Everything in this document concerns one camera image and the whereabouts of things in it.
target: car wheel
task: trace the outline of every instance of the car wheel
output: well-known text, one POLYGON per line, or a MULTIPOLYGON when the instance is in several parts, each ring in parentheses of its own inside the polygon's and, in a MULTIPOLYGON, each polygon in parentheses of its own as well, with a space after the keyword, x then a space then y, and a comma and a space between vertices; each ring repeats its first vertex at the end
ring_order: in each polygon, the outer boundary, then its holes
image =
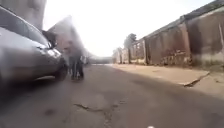
POLYGON ((57 81, 63 81, 68 73, 68 67, 66 64, 63 64, 63 66, 55 73, 54 77, 57 81))

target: person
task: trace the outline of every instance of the person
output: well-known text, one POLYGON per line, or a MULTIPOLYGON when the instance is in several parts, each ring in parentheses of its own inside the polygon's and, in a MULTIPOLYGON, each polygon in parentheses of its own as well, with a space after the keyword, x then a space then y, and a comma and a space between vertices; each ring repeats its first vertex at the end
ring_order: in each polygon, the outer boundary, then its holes
POLYGON ((70 66, 70 62, 69 62, 68 48, 64 48, 62 50, 62 56, 65 59, 66 66, 68 67, 68 73, 71 74, 71 66, 70 66))
POLYGON ((82 57, 82 50, 78 47, 76 47, 71 41, 70 41, 70 50, 69 50, 69 64, 71 67, 71 79, 74 80, 75 78, 84 78, 83 73, 83 63, 81 61, 82 57))

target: sidewalk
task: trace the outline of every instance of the sidewalk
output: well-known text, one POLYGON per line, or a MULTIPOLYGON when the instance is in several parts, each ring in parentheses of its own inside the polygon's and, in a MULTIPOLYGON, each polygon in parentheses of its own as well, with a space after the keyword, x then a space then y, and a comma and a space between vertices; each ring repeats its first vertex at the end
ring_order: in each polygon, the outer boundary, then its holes
POLYGON ((173 67, 112 65, 125 72, 168 81, 184 87, 192 87, 213 97, 224 99, 224 73, 173 67))
POLYGON ((169 81, 174 84, 188 86, 209 74, 208 71, 190 70, 170 67, 139 66, 139 65, 112 65, 112 67, 146 77, 169 81))

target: street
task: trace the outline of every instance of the street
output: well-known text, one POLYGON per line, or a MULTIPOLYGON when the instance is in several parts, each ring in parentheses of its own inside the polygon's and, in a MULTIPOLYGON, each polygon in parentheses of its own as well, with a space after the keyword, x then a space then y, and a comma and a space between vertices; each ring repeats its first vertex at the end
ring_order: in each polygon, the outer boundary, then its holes
POLYGON ((1 93, 0 128, 222 128, 224 102, 107 65, 85 79, 41 79, 1 93))

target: road crack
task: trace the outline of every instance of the road crack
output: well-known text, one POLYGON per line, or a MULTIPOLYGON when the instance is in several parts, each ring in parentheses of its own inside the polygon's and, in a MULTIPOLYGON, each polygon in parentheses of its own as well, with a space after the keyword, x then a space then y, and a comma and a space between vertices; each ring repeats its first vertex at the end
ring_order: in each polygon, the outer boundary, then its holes
POLYGON ((204 79, 205 77, 209 76, 210 74, 211 73, 209 72, 209 73, 199 77, 198 79, 192 81, 191 83, 184 85, 184 87, 194 87, 198 82, 200 82, 202 79, 204 79))
POLYGON ((104 122, 105 128, 111 128, 112 113, 116 108, 119 107, 118 104, 113 104, 109 108, 93 109, 91 107, 84 106, 82 104, 73 104, 73 105, 88 112, 101 114, 105 118, 105 122, 104 122))

